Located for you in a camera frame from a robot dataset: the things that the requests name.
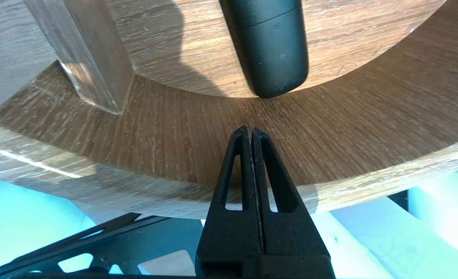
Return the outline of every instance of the wooden floor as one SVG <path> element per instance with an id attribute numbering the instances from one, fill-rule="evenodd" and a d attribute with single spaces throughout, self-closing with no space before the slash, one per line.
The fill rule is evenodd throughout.
<path id="1" fill-rule="evenodd" d="M 271 100 L 202 95 L 137 76 L 117 116 L 82 101 L 54 64 L 0 107 L 0 179 L 91 204 L 201 218 L 241 125 L 270 134 L 311 212 L 458 169 L 458 0 L 359 69 Z"/>

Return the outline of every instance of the black cylindrical object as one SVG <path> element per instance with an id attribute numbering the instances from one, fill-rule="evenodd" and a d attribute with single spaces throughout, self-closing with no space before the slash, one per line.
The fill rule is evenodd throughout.
<path id="1" fill-rule="evenodd" d="M 220 0 L 241 67 L 253 92 L 272 98 L 308 76 L 300 0 Z"/>

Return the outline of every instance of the light blue surface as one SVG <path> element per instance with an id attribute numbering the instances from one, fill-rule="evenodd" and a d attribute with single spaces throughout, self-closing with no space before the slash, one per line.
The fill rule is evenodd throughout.
<path id="1" fill-rule="evenodd" d="M 93 226 L 64 198 L 0 181 L 0 265 Z"/>

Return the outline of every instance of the wood grain surface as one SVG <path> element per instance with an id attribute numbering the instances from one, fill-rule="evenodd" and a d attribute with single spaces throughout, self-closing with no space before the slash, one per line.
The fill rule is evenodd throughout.
<path id="1" fill-rule="evenodd" d="M 444 0 L 303 0 L 310 71 L 297 90 L 381 55 Z M 108 0 L 137 74 L 190 92 L 256 97 L 218 0 Z"/>
<path id="2" fill-rule="evenodd" d="M 57 60 L 22 0 L 0 0 L 0 104 Z"/>
<path id="3" fill-rule="evenodd" d="M 134 71 L 103 0 L 25 0 L 79 96 L 122 114 Z"/>
<path id="4" fill-rule="evenodd" d="M 458 0 L 359 69 L 271 100 L 136 76 L 118 116 L 81 100 L 54 64 L 0 107 L 0 179 L 92 205 L 204 217 L 241 125 L 270 134 L 310 212 L 458 169 Z"/>

